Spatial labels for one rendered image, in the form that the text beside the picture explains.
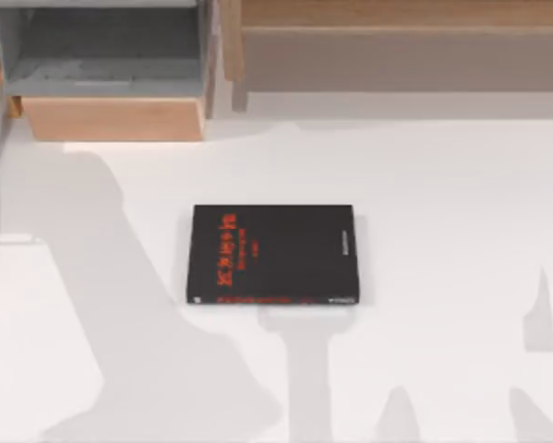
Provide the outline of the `black book with red lettering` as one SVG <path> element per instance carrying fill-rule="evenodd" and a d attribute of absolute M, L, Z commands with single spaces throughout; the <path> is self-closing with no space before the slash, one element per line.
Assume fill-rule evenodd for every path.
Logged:
<path fill-rule="evenodd" d="M 355 305 L 350 205 L 197 205 L 186 299 L 191 305 Z"/>

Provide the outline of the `pale wooden drawer front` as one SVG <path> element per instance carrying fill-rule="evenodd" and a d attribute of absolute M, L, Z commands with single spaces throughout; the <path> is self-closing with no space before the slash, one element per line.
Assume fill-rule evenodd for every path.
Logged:
<path fill-rule="evenodd" d="M 42 141 L 201 141 L 204 98 L 24 97 L 24 114 Z"/>

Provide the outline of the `wooden open shelf unit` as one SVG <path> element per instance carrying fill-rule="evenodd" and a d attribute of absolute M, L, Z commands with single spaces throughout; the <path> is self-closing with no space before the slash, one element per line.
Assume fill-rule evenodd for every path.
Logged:
<path fill-rule="evenodd" d="M 251 92 L 553 91 L 553 0 L 217 0 Z"/>

